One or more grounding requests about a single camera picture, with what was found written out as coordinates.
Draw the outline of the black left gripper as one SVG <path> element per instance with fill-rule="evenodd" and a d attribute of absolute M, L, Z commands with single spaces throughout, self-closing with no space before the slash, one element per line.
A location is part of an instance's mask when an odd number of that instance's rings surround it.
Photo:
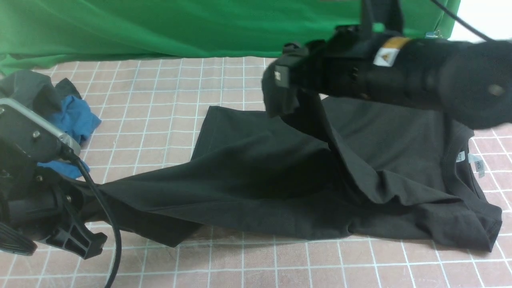
<path fill-rule="evenodd" d="M 37 244 L 89 259 L 107 236 L 86 228 L 88 204 L 102 211 L 93 182 L 77 184 L 31 160 L 1 157 L 1 251 L 31 256 Z"/>

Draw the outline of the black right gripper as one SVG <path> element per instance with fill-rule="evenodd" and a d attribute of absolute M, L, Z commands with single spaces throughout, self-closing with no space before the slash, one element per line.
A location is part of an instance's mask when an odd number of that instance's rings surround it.
<path fill-rule="evenodd" d="M 332 97 L 362 97 L 363 71 L 376 52 L 378 33 L 361 25 L 338 26 L 328 40 L 288 47 L 274 68 L 278 87 Z"/>

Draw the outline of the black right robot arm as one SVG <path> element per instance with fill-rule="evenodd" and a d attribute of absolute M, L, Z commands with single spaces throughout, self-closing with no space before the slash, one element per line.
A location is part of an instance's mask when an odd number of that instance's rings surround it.
<path fill-rule="evenodd" d="M 398 0 L 362 0 L 360 23 L 329 40 L 287 44 L 262 77 L 267 113 L 324 94 L 435 110 L 474 130 L 511 122 L 511 42 L 406 38 Z"/>

